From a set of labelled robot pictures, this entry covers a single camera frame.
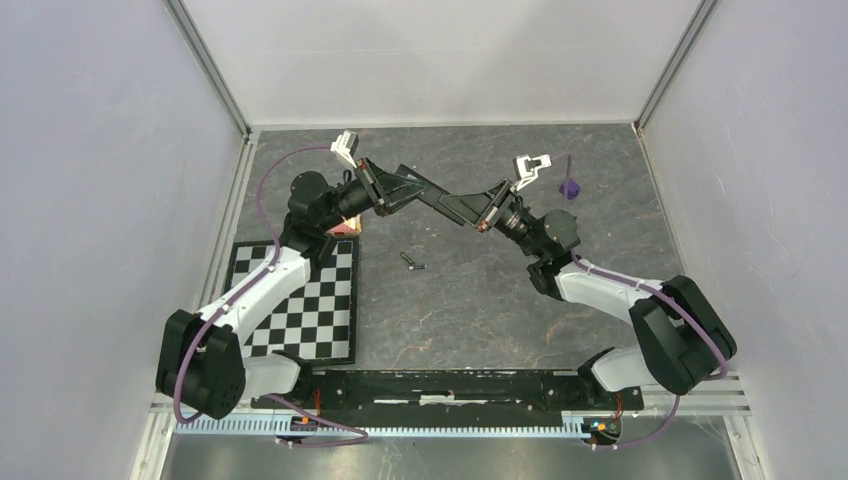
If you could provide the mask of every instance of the purple object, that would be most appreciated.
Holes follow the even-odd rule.
[[[573,178],[568,179],[568,192],[565,190],[565,183],[559,185],[559,193],[565,195],[565,198],[574,200],[580,194],[580,184],[575,182]]]

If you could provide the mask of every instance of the small metal part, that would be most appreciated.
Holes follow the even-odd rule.
[[[178,424],[166,431],[186,435],[252,435],[252,436],[297,436],[325,437],[338,435],[332,430],[297,429],[296,415],[275,413],[232,413],[222,420]],[[424,437],[424,438],[581,438],[591,435],[583,432],[586,424],[583,417],[563,415],[562,426],[554,427],[366,427],[371,437]]]
[[[336,138],[336,141],[330,144],[330,151],[345,168],[355,168],[356,162],[353,161],[353,156],[356,154],[358,145],[359,137],[356,132],[345,130]]]
[[[425,268],[427,268],[427,265],[419,265],[415,263],[415,260],[413,260],[412,257],[407,255],[406,252],[400,252],[400,256],[401,258],[406,260],[406,263],[409,264],[410,270],[424,270]]]
[[[551,166],[550,155],[540,155],[531,158],[530,155],[521,155],[513,159],[515,175],[518,181],[512,186],[513,192],[517,192],[539,178],[539,170]]]
[[[489,210],[489,213],[483,219],[483,221],[480,222],[480,225],[477,227],[477,231],[478,232],[485,232],[486,230],[488,230],[489,229],[489,222],[492,220],[492,217],[494,217],[496,213],[498,213],[498,209],[496,207],[492,207]]]
[[[417,265],[417,263],[415,263],[415,260],[413,260],[413,259],[412,259],[409,255],[407,255],[405,252],[400,252],[400,257],[401,257],[402,259],[406,260],[406,263],[408,263],[408,264],[409,264],[409,269],[410,269],[410,270],[412,270],[412,268],[413,268],[415,265]]]
[[[506,228],[512,230],[516,225],[518,225],[519,221],[521,221],[521,215],[519,215],[518,212],[513,213],[506,221]]]
[[[292,417],[290,428],[295,432],[314,432],[318,429],[318,422],[307,417]]]

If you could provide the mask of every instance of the metal frame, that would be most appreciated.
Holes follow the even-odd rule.
[[[224,104],[224,109],[227,110],[227,115],[229,115],[230,120],[236,127],[236,130],[238,130],[242,137],[246,139],[251,132],[250,125],[247,123],[247,120],[245,120],[244,115],[242,115],[233,94],[230,92],[230,89],[227,87],[227,83],[224,81],[224,77],[221,75],[221,71],[218,70],[218,66],[215,65],[215,61],[212,59],[212,54],[209,53],[209,49],[206,48],[206,43],[203,42],[203,37],[201,37],[200,32],[197,31],[197,26],[191,19],[191,15],[188,13],[188,10],[182,0],[164,1],[165,5],[168,7],[168,11],[171,12],[171,16],[174,17],[174,22],[177,24],[177,27],[179,27],[180,32],[182,32],[186,43],[188,43],[191,53],[193,53],[194,57],[197,59],[197,63],[200,65],[201,70],[203,70],[203,73],[206,75],[206,78],[215,90],[215,94],[218,95],[221,103]]]
[[[677,257],[677,262],[680,263],[683,271],[688,272],[689,267],[686,265],[686,259],[680,253],[683,249],[680,246],[680,236],[677,234],[677,226],[674,224],[674,220],[671,218],[671,215],[668,214],[665,202],[663,201],[662,188],[657,180],[657,175],[654,172],[654,164],[651,162],[651,156],[648,154],[647,138],[642,134],[643,130],[636,127],[635,122],[633,124],[633,132],[636,134],[636,140],[639,142],[639,149],[642,151],[642,157],[645,158],[645,163],[648,164],[648,173],[651,176],[651,184],[654,186],[654,191],[657,192],[657,201],[660,205],[660,212],[662,212],[663,218],[665,219],[665,226],[666,229],[668,229],[668,235],[671,237],[671,243],[674,245],[674,255]]]
[[[642,387],[645,399],[645,410],[641,412],[629,412],[631,416],[662,417],[671,406],[673,395],[658,386]],[[148,414],[147,426],[144,431],[142,445],[139,448],[133,471],[130,476],[133,480],[157,480],[160,478],[165,460],[170,448],[171,440],[179,430],[191,430],[178,426],[173,416],[173,403],[165,396],[157,396],[156,403]],[[572,420],[581,417],[607,417],[614,412],[562,412],[563,424],[571,423]],[[258,410],[250,407],[249,402],[239,404],[231,416],[230,422],[207,421],[198,428],[206,434],[268,434],[265,430],[274,421],[282,421],[294,412],[288,410]],[[770,480],[773,478],[768,469],[764,456],[761,437],[748,400],[742,390],[742,383],[735,372],[731,372],[727,378],[715,382],[702,382],[689,395],[683,397],[680,408],[680,417],[712,416],[724,419],[727,428],[730,446],[736,459],[737,468],[743,480]],[[401,437],[409,436],[410,432],[386,431],[387,429],[374,429],[375,436]],[[424,431],[418,429],[415,436],[428,437],[542,437],[542,438],[574,438],[574,432],[568,428],[560,431],[533,431],[533,432],[508,432],[496,431],[497,429],[480,429],[478,432],[449,431],[448,429],[432,429]]]
[[[645,128],[651,120],[651,117],[657,109],[657,105],[659,105],[660,100],[662,100],[663,96],[665,96],[671,82],[674,81],[674,77],[677,76],[677,72],[680,70],[681,65],[683,65],[683,62],[689,55],[692,45],[695,43],[695,40],[697,40],[698,35],[700,35],[701,30],[703,30],[704,25],[706,25],[707,20],[710,18],[710,15],[712,15],[718,1],[719,0],[701,0],[701,3],[695,10],[695,14],[692,15],[692,18],[689,20],[689,24],[686,25],[686,30],[683,31],[683,36],[681,36],[680,40],[677,42],[677,46],[674,48],[671,58],[668,59],[668,63],[666,63],[665,68],[663,68],[660,78],[657,79],[654,89],[651,90],[651,94],[648,95],[648,101],[645,102],[645,106],[642,107],[642,111],[639,112],[639,116],[636,117],[636,121],[633,122],[633,126],[637,132]]]
[[[206,280],[203,282],[203,293],[199,299],[197,308],[200,308],[215,298],[218,293],[224,291],[224,281],[227,277],[227,260],[233,240],[236,236],[241,208],[247,192],[247,183],[250,179],[250,171],[253,168],[253,159],[256,156],[256,146],[259,142],[259,132],[251,133],[242,145],[239,160],[236,164],[233,182],[227,195],[227,203],[218,235],[215,238],[215,246],[209,270],[206,272]]]
[[[512,126],[512,125],[621,125],[632,123],[633,118],[619,119],[583,119],[568,120],[557,118],[521,118],[521,119],[493,119],[493,120],[455,120],[455,121],[411,121],[411,122],[367,122],[350,121],[340,123],[273,123],[252,125],[253,131],[262,132],[288,132],[292,130],[370,130],[373,128],[418,128],[418,127],[484,127],[484,126]]]

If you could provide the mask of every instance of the enclosure wall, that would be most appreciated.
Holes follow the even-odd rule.
[[[126,478],[241,139],[162,2],[0,12],[0,477]]]
[[[842,478],[848,4],[721,2],[647,126],[778,478]]]
[[[249,123],[630,121],[697,0],[184,0]]]

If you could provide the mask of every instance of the white robotic arm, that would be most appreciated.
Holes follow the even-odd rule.
[[[262,263],[242,279],[230,291],[218,300],[203,307],[198,312],[200,319],[208,321],[222,306],[227,312],[217,322],[219,327],[231,328],[238,336],[239,346],[243,346],[256,327],[264,320],[280,301],[287,298],[309,281],[311,268],[309,260],[297,250],[281,247],[279,258],[271,263],[274,253],[268,255]],[[262,271],[267,271],[257,281]],[[237,301],[231,299],[243,288],[248,288]],[[288,393],[294,388],[300,374],[300,365],[282,355],[244,358],[245,388],[241,399],[255,398],[266,393]]]
[[[588,266],[588,271],[577,267],[572,262],[563,267],[557,275],[556,283],[563,300],[571,303],[582,303],[633,326],[630,319],[630,309],[637,300],[649,298],[651,294],[645,290],[592,275],[592,270],[597,267],[586,260],[582,260],[582,263]],[[637,284],[649,285],[656,289],[662,288],[662,283],[659,280],[642,280],[636,277],[621,276]],[[642,349],[638,345],[609,351],[595,361],[591,371],[601,387],[608,392],[617,392],[627,387],[651,385],[657,382],[648,370],[642,356]]]

